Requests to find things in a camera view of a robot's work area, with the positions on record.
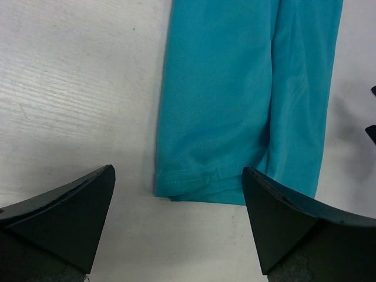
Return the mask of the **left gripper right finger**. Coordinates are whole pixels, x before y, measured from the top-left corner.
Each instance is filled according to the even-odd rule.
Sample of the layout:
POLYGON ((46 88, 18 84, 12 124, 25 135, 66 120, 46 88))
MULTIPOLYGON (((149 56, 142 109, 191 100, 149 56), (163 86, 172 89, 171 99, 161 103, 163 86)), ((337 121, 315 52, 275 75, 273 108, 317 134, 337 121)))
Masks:
POLYGON ((242 173, 261 272, 268 281, 375 281, 375 219, 242 173))

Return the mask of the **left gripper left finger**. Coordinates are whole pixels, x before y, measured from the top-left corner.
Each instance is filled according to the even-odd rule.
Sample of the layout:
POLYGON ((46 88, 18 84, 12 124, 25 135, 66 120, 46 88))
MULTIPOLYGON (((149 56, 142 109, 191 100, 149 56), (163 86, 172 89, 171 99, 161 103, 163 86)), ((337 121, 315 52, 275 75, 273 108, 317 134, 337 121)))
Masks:
POLYGON ((106 165, 1 208, 1 281, 85 281, 114 187, 106 165))

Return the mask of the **teal t-shirt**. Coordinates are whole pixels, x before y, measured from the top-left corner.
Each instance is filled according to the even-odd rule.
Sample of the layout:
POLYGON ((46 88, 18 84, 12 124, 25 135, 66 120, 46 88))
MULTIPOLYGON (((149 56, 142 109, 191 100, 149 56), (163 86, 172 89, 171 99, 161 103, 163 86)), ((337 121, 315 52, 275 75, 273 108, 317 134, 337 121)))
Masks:
POLYGON ((342 1, 173 1, 154 193, 244 204, 253 167, 314 197, 342 1))

